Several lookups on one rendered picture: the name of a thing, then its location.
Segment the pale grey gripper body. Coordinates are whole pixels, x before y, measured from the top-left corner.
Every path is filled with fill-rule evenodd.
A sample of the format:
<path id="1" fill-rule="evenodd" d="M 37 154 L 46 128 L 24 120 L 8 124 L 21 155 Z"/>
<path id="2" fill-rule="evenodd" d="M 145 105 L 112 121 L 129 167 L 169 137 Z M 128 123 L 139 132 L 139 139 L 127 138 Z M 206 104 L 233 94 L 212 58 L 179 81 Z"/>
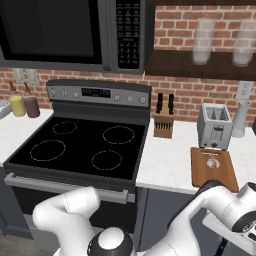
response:
<path id="1" fill-rule="evenodd" d="M 230 231 L 210 212 L 206 214 L 202 223 L 243 251 L 256 256 L 256 221 L 248 224 L 243 233 Z"/>

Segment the wooden cutting board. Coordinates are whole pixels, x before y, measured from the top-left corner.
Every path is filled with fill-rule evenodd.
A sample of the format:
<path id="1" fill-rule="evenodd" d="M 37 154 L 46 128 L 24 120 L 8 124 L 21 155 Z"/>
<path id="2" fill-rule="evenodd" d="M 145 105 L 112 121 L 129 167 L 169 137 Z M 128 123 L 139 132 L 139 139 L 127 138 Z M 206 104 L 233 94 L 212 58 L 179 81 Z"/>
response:
<path id="1" fill-rule="evenodd" d="M 214 157 L 220 162 L 219 168 L 210 168 L 206 162 L 210 157 Z M 236 175 L 234 172 L 231 157 L 228 151 L 191 148 L 191 177 L 192 185 L 200 187 L 206 181 L 218 180 L 230 191 L 239 191 Z"/>

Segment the garlic bulb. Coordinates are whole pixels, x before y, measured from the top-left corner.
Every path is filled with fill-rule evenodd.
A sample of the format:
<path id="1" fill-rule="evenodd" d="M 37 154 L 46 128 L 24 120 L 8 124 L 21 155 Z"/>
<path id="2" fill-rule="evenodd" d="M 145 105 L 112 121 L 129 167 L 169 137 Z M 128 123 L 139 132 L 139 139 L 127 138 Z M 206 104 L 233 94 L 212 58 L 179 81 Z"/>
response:
<path id="1" fill-rule="evenodd" d="M 210 157 L 207 160 L 206 164 L 210 168 L 219 168 L 220 167 L 220 162 L 217 159 L 215 159 L 214 157 Z"/>

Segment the grey base cupboard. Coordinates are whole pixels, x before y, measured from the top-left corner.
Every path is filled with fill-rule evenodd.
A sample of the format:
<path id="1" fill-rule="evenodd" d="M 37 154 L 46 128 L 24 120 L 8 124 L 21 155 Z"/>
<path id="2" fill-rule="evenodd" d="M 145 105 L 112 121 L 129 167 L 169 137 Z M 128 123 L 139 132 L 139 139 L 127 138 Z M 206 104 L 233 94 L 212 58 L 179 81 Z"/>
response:
<path id="1" fill-rule="evenodd" d="M 0 231 L 3 235 L 31 239 L 27 222 L 12 188 L 5 184 L 5 177 L 5 170 L 0 167 Z"/>
<path id="2" fill-rule="evenodd" d="M 190 194 L 149 190 L 139 252 L 146 251 L 164 237 L 169 220 L 190 198 Z M 202 224 L 205 215 L 206 210 L 201 209 L 191 220 L 191 225 L 198 239 L 202 256 L 213 256 L 214 245 L 210 242 L 211 232 Z"/>

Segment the silver toaster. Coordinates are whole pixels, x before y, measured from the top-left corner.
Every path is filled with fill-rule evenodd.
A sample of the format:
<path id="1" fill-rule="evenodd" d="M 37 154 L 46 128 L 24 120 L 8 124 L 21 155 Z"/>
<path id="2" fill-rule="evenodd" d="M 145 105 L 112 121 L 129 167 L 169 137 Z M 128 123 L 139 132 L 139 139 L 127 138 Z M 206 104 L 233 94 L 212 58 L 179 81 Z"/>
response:
<path id="1" fill-rule="evenodd" d="M 198 143 L 201 148 L 227 150 L 233 122 L 225 104 L 202 103 L 197 120 Z"/>

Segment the wooden knife block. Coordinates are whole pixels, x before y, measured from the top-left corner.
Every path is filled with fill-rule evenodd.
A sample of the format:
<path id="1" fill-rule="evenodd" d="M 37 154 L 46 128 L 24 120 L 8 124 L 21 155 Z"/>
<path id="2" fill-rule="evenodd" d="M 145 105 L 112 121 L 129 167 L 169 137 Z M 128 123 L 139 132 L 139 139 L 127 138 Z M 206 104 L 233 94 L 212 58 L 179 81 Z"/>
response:
<path id="1" fill-rule="evenodd" d="M 173 133 L 173 115 L 156 114 L 154 116 L 154 136 L 158 138 L 172 138 Z"/>

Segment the black stove with hob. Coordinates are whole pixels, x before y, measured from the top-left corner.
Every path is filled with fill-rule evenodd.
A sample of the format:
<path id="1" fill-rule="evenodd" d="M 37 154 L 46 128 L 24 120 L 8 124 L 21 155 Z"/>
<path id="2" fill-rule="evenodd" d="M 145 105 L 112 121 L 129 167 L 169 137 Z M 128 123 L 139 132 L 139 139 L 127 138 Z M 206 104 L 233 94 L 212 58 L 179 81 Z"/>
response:
<path id="1" fill-rule="evenodd" d="M 117 226 L 133 233 L 138 201 L 135 180 L 149 125 L 151 88 L 77 79 L 49 80 L 46 87 L 53 115 L 4 162 L 5 171 L 97 190 L 127 190 L 135 195 L 134 203 L 101 199 L 90 222 L 97 228 Z M 50 98 L 49 91 L 55 91 L 55 97 Z M 143 96 L 146 102 L 141 104 Z M 38 203 L 58 195 L 11 187 L 25 216 Z"/>

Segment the clear glass jar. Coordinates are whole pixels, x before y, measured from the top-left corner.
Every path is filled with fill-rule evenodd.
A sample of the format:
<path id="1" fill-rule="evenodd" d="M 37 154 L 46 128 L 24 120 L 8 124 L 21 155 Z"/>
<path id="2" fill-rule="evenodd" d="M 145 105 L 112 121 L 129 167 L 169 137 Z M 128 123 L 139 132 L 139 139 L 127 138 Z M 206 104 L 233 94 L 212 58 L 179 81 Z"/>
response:
<path id="1" fill-rule="evenodd" d="M 194 45 L 192 51 L 193 63 L 206 65 L 212 51 L 212 40 L 216 21 L 212 18 L 200 18 L 196 23 Z"/>
<path id="2" fill-rule="evenodd" d="M 232 55 L 233 64 L 239 67 L 247 67 L 252 61 L 255 47 L 256 20 L 242 19 Z"/>

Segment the brown squeeze bottle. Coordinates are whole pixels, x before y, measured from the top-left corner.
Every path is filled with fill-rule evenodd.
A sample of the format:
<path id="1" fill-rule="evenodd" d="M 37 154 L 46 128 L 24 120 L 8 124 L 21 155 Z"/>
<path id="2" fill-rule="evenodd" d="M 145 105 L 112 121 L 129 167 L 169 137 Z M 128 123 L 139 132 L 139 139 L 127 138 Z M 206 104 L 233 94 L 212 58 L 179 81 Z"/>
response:
<path id="1" fill-rule="evenodd" d="M 24 83 L 24 105 L 29 118 L 37 118 L 40 116 L 40 110 L 37 98 L 31 93 L 27 83 Z"/>

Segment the dark upper cupboard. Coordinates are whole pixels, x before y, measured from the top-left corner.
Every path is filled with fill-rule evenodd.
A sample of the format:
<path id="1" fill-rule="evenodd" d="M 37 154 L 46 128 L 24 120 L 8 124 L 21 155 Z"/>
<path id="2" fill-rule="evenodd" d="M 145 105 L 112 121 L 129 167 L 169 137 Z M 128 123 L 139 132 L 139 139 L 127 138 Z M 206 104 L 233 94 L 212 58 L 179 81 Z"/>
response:
<path id="1" fill-rule="evenodd" d="M 147 0 L 156 6 L 245 6 L 256 5 L 256 0 Z"/>

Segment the yellow squeeze bottle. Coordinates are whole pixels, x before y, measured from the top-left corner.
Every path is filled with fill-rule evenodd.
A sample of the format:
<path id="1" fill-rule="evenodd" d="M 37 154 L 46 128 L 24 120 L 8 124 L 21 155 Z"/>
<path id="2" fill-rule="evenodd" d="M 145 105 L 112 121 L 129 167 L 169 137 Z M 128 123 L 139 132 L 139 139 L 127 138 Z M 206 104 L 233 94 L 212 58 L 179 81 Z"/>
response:
<path id="1" fill-rule="evenodd" d="M 22 117 L 26 114 L 23 97 L 20 93 L 16 91 L 12 82 L 9 82 L 9 84 L 10 84 L 9 102 L 12 108 L 12 112 L 16 117 Z"/>

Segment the white rounded appliance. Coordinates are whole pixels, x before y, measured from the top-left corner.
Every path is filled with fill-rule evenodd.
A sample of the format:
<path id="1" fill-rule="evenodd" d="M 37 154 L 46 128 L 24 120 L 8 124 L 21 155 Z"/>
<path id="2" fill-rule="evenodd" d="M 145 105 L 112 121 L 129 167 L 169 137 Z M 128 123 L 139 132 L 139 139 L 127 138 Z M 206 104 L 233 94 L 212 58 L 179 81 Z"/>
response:
<path id="1" fill-rule="evenodd" d="M 6 117 L 12 112 L 10 102 L 8 100 L 0 100 L 0 119 Z"/>

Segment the black microwave oven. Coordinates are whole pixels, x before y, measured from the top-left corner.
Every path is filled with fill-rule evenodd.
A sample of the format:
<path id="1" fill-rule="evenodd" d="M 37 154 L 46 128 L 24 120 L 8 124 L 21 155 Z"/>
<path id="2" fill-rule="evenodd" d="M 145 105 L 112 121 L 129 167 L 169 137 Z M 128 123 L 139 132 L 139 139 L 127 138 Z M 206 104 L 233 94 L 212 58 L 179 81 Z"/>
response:
<path id="1" fill-rule="evenodd" d="M 0 66 L 103 69 L 99 0 L 0 0 Z M 113 73 L 142 74 L 154 48 L 155 7 L 110 0 Z"/>

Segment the white wall outlet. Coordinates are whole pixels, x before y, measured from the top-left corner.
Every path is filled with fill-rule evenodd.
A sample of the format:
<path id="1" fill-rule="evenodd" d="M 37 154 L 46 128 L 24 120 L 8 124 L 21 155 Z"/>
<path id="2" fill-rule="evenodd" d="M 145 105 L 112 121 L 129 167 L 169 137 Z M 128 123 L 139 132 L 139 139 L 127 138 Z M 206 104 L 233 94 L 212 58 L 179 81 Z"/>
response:
<path id="1" fill-rule="evenodd" d="M 236 93 L 236 98 L 241 100 L 248 100 L 253 89 L 253 81 L 240 81 Z"/>
<path id="2" fill-rule="evenodd" d="M 37 71 L 35 69 L 27 69 L 26 72 L 27 72 L 29 84 L 30 85 L 38 85 L 39 80 L 38 80 Z"/>
<path id="3" fill-rule="evenodd" d="M 17 83 L 23 84 L 25 82 L 24 71 L 22 68 L 14 68 L 13 74 Z"/>

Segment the dark wooden wall shelf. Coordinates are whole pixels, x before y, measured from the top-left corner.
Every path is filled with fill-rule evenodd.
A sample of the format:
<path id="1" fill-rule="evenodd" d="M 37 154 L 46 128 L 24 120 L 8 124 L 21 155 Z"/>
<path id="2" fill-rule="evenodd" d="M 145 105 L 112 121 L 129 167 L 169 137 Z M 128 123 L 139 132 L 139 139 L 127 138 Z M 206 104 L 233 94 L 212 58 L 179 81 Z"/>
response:
<path id="1" fill-rule="evenodd" d="M 206 65 L 195 65 L 190 51 L 154 50 L 146 75 L 256 81 L 256 54 L 247 67 L 232 64 L 230 52 L 212 52 Z"/>

